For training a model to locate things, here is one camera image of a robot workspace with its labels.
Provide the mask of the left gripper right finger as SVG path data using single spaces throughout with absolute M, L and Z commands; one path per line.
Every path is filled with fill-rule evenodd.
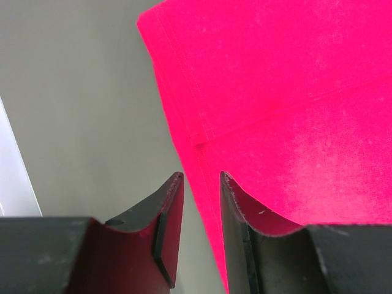
M 230 293 L 390 293 L 390 225 L 291 222 L 220 174 Z

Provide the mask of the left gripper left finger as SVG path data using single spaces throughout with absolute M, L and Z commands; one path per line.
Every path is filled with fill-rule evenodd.
M 118 216 L 3 217 L 2 293 L 169 293 L 184 203 L 176 172 Z

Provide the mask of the pink t shirt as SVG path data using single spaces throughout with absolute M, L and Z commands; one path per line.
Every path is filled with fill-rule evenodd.
M 391 222 L 390 1 L 164 1 L 137 28 L 223 284 L 222 172 L 261 216 Z

